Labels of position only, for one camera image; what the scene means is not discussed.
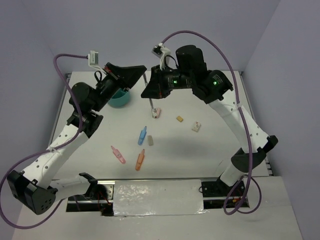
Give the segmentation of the yellow eraser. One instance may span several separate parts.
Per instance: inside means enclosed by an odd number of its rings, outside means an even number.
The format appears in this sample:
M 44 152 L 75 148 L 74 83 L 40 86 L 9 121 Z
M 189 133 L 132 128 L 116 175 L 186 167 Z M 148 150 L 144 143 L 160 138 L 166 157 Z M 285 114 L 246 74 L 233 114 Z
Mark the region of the yellow eraser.
M 177 116 L 176 119 L 177 119 L 179 122 L 182 122 L 182 121 L 184 120 L 181 116 Z

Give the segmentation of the orange stubby highlighter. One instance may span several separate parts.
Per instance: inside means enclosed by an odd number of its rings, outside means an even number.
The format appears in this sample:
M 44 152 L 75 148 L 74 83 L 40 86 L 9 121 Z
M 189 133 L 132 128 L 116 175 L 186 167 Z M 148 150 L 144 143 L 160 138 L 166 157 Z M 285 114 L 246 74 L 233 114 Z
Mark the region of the orange stubby highlighter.
M 142 149 L 142 151 L 138 155 L 138 158 L 137 158 L 137 161 L 136 161 L 136 165 L 135 165 L 135 170 L 136 171 L 139 171 L 141 169 L 141 166 L 143 164 L 144 158 L 145 158 L 145 149 Z

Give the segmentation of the pink grey mini stapler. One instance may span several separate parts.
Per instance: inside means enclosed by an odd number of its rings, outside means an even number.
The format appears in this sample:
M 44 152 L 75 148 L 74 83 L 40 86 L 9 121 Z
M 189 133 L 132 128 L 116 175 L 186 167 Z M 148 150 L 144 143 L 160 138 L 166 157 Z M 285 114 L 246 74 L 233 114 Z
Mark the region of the pink grey mini stapler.
M 161 108 L 152 108 L 151 109 L 151 114 L 152 114 L 152 117 L 154 119 L 157 119 L 160 117 L 160 114 L 161 114 Z

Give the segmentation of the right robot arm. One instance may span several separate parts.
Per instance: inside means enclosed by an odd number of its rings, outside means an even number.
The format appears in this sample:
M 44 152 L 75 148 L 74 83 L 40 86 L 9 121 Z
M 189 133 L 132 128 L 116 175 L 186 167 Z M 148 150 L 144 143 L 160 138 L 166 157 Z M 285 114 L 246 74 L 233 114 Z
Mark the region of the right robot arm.
M 200 48 L 195 45 L 178 48 L 175 69 L 168 66 L 171 52 L 162 43 L 152 52 L 159 57 L 160 64 L 151 68 L 150 81 L 141 97 L 164 99 L 172 90 L 191 89 L 198 99 L 219 114 L 240 143 L 240 149 L 218 178 L 218 192 L 223 196 L 230 195 L 235 183 L 249 171 L 249 152 L 252 151 L 252 166 L 255 168 L 276 146 L 277 137 L 264 132 L 248 111 L 237 103 L 234 86 L 222 71 L 207 69 Z

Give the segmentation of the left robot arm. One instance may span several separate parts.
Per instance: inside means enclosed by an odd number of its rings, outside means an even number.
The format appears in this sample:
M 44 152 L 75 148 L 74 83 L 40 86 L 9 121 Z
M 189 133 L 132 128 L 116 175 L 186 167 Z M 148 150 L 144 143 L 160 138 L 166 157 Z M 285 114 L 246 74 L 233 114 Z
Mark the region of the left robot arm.
M 107 63 L 105 76 L 95 87 L 78 82 L 71 88 L 69 103 L 74 111 L 61 133 L 29 166 L 12 170 L 7 182 L 13 196 L 36 215 L 45 213 L 56 201 L 82 195 L 91 200 L 100 185 L 88 173 L 73 179 L 55 180 L 54 176 L 72 154 L 97 131 L 103 116 L 98 112 L 118 90 L 129 91 L 146 72 L 144 65 L 119 67 Z

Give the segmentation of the grey eraser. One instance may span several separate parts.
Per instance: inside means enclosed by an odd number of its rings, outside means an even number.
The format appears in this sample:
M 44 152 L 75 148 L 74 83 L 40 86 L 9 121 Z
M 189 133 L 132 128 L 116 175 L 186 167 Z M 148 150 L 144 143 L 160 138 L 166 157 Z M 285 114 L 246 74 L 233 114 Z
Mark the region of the grey eraser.
M 153 146 L 154 145 L 153 137 L 151 135 L 147 136 L 147 142 L 148 142 L 149 146 Z

